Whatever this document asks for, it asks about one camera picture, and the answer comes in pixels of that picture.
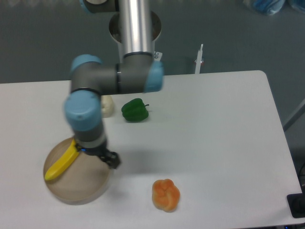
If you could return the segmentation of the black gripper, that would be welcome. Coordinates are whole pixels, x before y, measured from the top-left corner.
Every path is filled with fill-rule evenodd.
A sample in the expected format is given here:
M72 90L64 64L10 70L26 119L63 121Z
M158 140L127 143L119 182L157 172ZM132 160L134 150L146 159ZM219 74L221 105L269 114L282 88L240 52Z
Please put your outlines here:
M106 163L110 169L117 169L121 164L120 156L116 152L108 150L107 144L108 142L106 140L97 147L87 148L78 143L74 143L74 148L76 151L85 153L89 156L97 156L102 162Z

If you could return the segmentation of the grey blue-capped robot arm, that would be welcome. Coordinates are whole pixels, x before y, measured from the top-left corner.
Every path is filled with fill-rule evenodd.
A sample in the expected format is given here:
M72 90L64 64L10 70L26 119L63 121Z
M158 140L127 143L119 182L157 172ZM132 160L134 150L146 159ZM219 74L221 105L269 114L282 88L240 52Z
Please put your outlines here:
M93 55L76 57L71 65L71 92L64 113L77 150L97 156L116 169L121 160L107 148L101 97L161 90L164 73L163 65L153 56L152 13L147 0L82 0L80 4L90 13L118 12L122 62L107 66Z

